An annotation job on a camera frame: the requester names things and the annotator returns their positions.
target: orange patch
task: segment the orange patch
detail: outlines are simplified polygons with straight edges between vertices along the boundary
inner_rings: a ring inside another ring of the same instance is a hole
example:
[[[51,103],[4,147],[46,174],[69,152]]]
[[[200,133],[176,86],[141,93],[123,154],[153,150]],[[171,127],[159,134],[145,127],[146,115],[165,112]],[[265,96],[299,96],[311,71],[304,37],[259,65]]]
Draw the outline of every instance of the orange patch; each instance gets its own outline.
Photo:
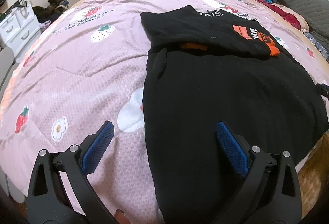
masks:
[[[198,44],[193,44],[193,43],[186,43],[181,46],[181,49],[201,49],[203,51],[206,51],[208,49],[207,46],[201,46]]]
[[[259,39],[267,44],[270,49],[270,56],[277,56],[280,54],[280,50],[275,46],[274,41],[263,33],[258,32]]]
[[[242,37],[244,37],[245,39],[252,39],[247,32],[247,28],[245,28],[244,26],[233,26],[234,30],[239,33]]]

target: bed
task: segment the bed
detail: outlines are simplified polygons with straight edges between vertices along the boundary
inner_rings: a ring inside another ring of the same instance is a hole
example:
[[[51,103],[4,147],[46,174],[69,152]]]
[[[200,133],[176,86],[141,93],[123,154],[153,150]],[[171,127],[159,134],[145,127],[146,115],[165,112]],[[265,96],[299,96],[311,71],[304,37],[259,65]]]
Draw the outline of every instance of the bed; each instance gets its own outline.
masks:
[[[318,2],[324,8],[322,15],[282,0],[307,20],[314,36],[326,45],[323,22],[328,19],[329,2]],[[0,166],[23,195],[40,149],[64,151],[80,144],[104,120],[112,120],[116,136],[88,180],[110,212],[121,209],[132,223],[163,222],[144,139],[142,97],[150,41],[140,13],[163,13],[186,5],[197,11],[224,9],[259,21],[315,83],[329,83],[329,65],[315,46],[254,0],[82,0],[42,34],[20,64],[13,65],[10,58],[1,64]],[[329,101],[323,101],[329,113]],[[296,166],[303,216],[327,184],[328,147],[325,133]],[[62,178],[72,205],[81,212],[65,174]]]

